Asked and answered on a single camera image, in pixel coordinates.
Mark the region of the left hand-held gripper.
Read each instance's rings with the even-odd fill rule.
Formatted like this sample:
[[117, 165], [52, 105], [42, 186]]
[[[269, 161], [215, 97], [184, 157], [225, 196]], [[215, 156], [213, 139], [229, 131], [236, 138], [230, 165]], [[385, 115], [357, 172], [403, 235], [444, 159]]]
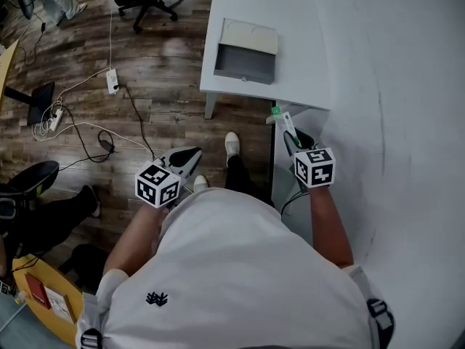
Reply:
[[146, 161], [134, 176], [135, 196], [156, 209], [175, 201], [182, 186], [193, 175], [201, 156], [202, 150], [199, 147], [172, 148], [165, 152], [164, 165], [181, 168], [181, 176], [161, 165]]

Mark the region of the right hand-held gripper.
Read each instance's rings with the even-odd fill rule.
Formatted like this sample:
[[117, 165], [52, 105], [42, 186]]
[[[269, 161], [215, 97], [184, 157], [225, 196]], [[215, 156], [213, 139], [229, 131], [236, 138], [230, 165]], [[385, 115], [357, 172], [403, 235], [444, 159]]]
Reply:
[[333, 151], [330, 148], [314, 148], [315, 140], [311, 136], [298, 128], [295, 128], [295, 131], [299, 146], [289, 131], [283, 133], [283, 140], [301, 192], [306, 193], [309, 189], [332, 185], [336, 170]]

